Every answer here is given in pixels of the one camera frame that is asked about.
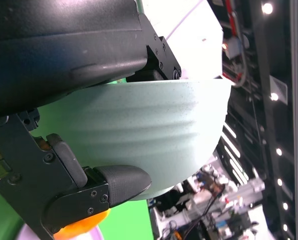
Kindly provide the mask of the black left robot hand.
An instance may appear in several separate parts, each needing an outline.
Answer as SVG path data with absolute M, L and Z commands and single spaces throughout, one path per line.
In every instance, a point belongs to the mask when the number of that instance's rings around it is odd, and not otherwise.
M 131 0 L 0 0 L 0 194 L 33 232 L 62 228 L 147 190 L 139 167 L 82 167 L 57 134 L 33 137 L 38 108 L 126 78 L 178 80 L 181 67 Z

